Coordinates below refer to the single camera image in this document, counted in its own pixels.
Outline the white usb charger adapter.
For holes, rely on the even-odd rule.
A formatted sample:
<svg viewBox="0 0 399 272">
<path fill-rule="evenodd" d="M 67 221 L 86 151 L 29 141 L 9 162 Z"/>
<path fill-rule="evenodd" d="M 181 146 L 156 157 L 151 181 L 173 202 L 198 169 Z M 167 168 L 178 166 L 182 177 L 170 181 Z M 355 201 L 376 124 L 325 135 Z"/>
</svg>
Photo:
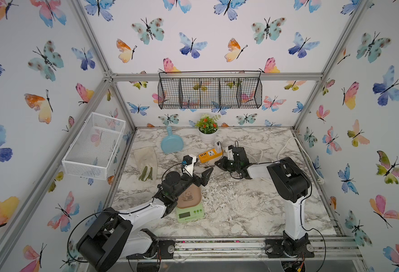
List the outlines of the white usb charger adapter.
<svg viewBox="0 0 399 272">
<path fill-rule="evenodd" d="M 222 154 L 222 153 L 223 153 L 222 144 L 221 144 L 220 141 L 218 141 L 218 142 L 215 144 L 215 151 L 216 151 L 217 154 Z"/>
</svg>

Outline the green electronic scale pink tray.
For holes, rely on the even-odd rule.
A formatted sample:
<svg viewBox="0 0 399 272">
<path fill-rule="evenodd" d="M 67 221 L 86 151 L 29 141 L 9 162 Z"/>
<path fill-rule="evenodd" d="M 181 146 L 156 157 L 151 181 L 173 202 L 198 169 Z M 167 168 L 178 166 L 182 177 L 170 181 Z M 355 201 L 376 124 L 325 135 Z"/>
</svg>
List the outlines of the green electronic scale pink tray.
<svg viewBox="0 0 399 272">
<path fill-rule="evenodd" d="M 197 221 L 204 218 L 201 188 L 191 185 L 178 199 L 176 218 L 179 223 Z"/>
</svg>

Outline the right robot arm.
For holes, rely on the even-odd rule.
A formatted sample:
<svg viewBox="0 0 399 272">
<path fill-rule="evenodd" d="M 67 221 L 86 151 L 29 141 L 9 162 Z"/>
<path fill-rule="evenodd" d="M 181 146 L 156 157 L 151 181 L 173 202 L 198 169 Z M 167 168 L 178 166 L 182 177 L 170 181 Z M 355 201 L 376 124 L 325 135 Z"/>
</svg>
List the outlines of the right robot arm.
<svg viewBox="0 0 399 272">
<path fill-rule="evenodd" d="M 245 149 L 231 146 L 232 157 L 223 156 L 215 165 L 238 179 L 271 179 L 283 199 L 285 230 L 282 240 L 268 240 L 265 251 L 269 258 L 315 257 L 308 230 L 304 227 L 305 200 L 310 196 L 311 182 L 307 175 L 289 157 L 275 162 L 250 163 Z"/>
</svg>

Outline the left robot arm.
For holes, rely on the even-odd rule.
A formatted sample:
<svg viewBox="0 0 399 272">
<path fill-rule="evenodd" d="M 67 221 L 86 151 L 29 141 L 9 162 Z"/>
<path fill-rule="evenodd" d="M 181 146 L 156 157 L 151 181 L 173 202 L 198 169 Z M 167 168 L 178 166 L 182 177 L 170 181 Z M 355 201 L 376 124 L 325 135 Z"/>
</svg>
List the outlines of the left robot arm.
<svg viewBox="0 0 399 272">
<path fill-rule="evenodd" d="M 145 225 L 171 214 L 179 197 L 192 185 L 207 186 L 212 173 L 212 168 L 199 176 L 171 171 L 151 201 L 128 210 L 108 207 L 96 213 L 95 222 L 77 242 L 79 254 L 98 272 L 108 271 L 123 257 L 159 260 L 158 238 Z"/>
</svg>

